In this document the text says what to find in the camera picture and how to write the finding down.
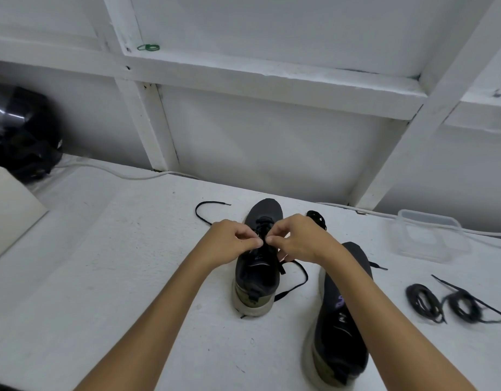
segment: purple logo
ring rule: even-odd
[[[338,302],[335,304],[335,308],[339,309],[345,305],[345,300],[343,299],[343,295],[339,295]]]

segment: white box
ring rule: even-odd
[[[47,211],[23,184],[0,167],[0,255]]]

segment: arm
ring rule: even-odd
[[[213,223],[142,316],[75,391],[153,390],[206,277],[216,267],[262,244],[246,225],[226,219]]]
[[[278,257],[317,263],[338,286],[389,391],[475,388],[400,312],[345,247],[300,214],[277,222],[267,243]]]

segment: green rubber band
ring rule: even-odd
[[[142,44],[137,47],[139,51],[149,51],[149,52],[154,52],[154,51],[159,51],[160,50],[160,45],[157,44]]]

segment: forearm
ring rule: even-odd
[[[475,390],[340,244],[321,258],[389,391]]]
[[[75,391],[152,391],[210,269],[191,253],[142,316]]]

